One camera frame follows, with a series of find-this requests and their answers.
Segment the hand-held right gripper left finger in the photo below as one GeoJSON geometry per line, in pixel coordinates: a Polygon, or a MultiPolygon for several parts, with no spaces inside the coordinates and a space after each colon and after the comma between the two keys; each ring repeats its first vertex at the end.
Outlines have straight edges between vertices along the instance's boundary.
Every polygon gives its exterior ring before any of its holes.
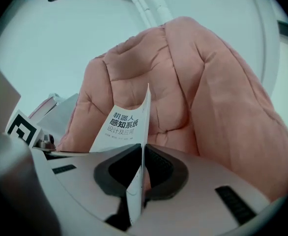
{"type": "Polygon", "coordinates": [[[111,157],[123,157],[141,145],[128,145],[108,152],[47,160],[32,149],[36,173],[54,210],[61,233],[135,233],[127,215],[126,189],[112,179],[108,169],[95,168],[111,157]]]}

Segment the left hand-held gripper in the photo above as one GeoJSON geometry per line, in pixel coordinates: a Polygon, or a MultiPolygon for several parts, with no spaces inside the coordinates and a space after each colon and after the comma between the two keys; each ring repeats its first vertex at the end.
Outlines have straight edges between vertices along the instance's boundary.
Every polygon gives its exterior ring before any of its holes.
{"type": "Polygon", "coordinates": [[[56,151],[54,138],[45,133],[41,127],[18,110],[9,121],[5,133],[9,136],[22,139],[29,148],[43,152],[56,151]]]}

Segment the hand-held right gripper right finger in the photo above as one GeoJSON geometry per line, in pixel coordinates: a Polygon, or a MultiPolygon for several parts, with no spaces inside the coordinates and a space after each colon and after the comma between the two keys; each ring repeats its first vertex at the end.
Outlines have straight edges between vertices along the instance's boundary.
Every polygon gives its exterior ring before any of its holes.
{"type": "Polygon", "coordinates": [[[140,234],[254,234],[272,213],[261,192],[210,160],[147,145],[145,164],[140,234]]]}

